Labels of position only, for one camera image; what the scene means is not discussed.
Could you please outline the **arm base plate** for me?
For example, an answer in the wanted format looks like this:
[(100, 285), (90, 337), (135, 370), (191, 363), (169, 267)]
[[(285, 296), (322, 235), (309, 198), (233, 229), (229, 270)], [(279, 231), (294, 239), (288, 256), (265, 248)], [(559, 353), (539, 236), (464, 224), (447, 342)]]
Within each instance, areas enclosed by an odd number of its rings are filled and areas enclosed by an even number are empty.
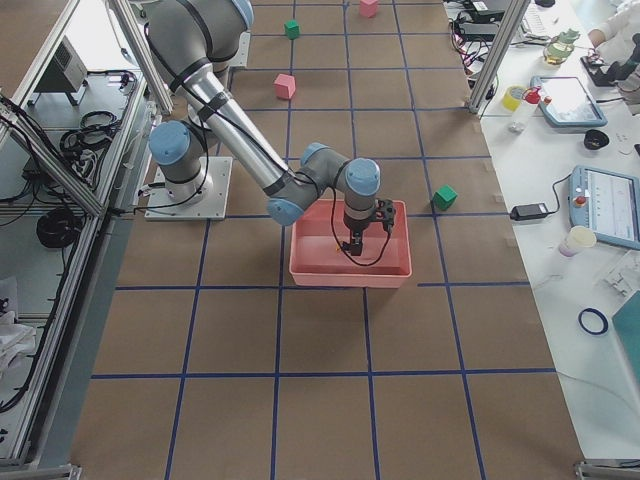
[(165, 179), (159, 166), (154, 182), (163, 186), (150, 191), (144, 216), (149, 221), (195, 221), (226, 217), (233, 159), (222, 156), (199, 158), (198, 175), (186, 183)]

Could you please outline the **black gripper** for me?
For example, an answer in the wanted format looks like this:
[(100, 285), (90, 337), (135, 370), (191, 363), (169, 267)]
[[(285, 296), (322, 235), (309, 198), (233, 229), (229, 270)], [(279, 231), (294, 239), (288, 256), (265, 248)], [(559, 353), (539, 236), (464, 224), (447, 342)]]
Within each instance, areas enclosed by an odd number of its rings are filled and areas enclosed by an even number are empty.
[(349, 230), (349, 242), (342, 241), (344, 252), (350, 252), (352, 256), (361, 256), (363, 250), (364, 231), (372, 222), (372, 216), (355, 218), (348, 213), (343, 215), (343, 222)]

